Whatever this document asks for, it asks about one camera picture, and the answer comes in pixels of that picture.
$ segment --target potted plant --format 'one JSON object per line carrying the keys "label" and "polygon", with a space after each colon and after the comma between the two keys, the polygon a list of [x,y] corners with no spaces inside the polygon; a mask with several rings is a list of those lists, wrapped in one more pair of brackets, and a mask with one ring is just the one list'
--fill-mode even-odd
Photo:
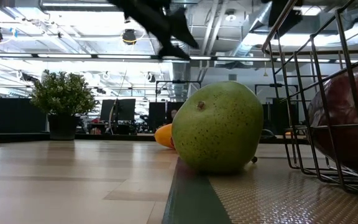
{"label": "potted plant", "polygon": [[48,115],[51,140],[73,140],[80,116],[93,111],[97,101],[83,77],[44,73],[43,80],[35,83],[31,102]]}

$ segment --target ceiling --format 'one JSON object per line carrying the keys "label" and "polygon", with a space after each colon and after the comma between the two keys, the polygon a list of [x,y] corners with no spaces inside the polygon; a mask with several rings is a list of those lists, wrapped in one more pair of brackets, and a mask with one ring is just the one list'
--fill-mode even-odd
{"label": "ceiling", "polygon": [[[213,0],[175,0],[174,7],[185,6],[188,9],[188,25],[191,33],[200,46],[205,45],[206,55],[235,56],[234,50],[241,45],[250,46],[248,57],[264,57],[260,50],[266,39],[268,29],[260,28],[254,33],[246,33],[246,23],[265,7],[259,0],[223,0],[214,11]],[[305,3],[303,12],[312,13],[310,21],[316,24],[311,27],[319,27],[329,16],[335,7],[344,1],[313,1]],[[226,19],[225,9],[233,9],[235,19]],[[358,5],[352,5],[353,10],[358,10]],[[212,29],[208,30],[211,21]],[[0,8],[0,27],[3,40],[0,43],[0,53],[22,54],[70,54],[70,55],[155,55],[160,46],[157,40],[144,32],[138,23],[132,21],[125,23],[123,13],[115,7],[100,0],[87,1],[49,1],[43,0],[15,0],[14,5]],[[294,34],[288,33],[281,39],[284,50],[296,50],[304,44],[311,29],[305,25],[302,28],[294,27]],[[331,24],[328,29],[335,29]],[[122,40],[122,34],[126,29],[134,29],[137,42],[127,45]],[[358,25],[347,31],[350,49],[358,49]],[[319,49],[338,49],[339,42],[334,32],[320,35],[316,39]],[[277,49],[277,41],[273,42],[273,49]],[[190,55],[203,55],[200,49],[187,49]],[[200,74],[197,61],[189,63],[177,62],[142,62],[121,58],[119,60],[73,60],[64,56],[58,60],[53,58],[15,58],[15,56],[0,58],[0,95],[1,96],[28,96],[31,91],[31,83],[22,78],[22,74],[41,79],[42,72],[47,69],[53,72],[67,71],[83,75],[90,86],[102,88],[106,93],[95,95],[99,99],[120,97],[137,97],[141,102],[155,100],[155,82],[148,81],[148,75],[153,75],[157,81],[171,80],[197,80]],[[210,83],[208,74],[214,73],[216,63],[209,65],[205,76],[205,82]],[[269,67],[270,63],[249,62],[247,71]],[[214,82],[227,80],[223,75],[220,79],[211,75]],[[175,83],[160,83],[161,94],[158,100],[181,101],[188,94],[188,85]]]}

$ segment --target cubicle partition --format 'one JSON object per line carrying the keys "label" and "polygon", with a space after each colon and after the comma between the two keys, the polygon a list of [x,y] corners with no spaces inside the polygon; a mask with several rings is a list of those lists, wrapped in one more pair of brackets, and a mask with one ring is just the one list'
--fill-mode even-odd
{"label": "cubicle partition", "polygon": [[41,133],[47,116],[28,98],[0,98],[0,133]]}

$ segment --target pear stem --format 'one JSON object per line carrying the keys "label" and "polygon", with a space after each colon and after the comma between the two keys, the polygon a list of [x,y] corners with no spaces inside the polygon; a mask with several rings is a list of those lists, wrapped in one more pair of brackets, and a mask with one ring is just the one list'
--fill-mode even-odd
{"label": "pear stem", "polygon": [[199,110],[203,110],[205,108],[205,103],[203,101],[199,101],[198,105],[197,105],[197,108]]}

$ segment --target plant pot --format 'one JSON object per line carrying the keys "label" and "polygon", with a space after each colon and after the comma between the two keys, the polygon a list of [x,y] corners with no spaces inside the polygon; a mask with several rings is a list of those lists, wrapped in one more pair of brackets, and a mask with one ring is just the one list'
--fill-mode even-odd
{"label": "plant pot", "polygon": [[78,116],[48,115],[51,140],[71,141],[75,138]]}

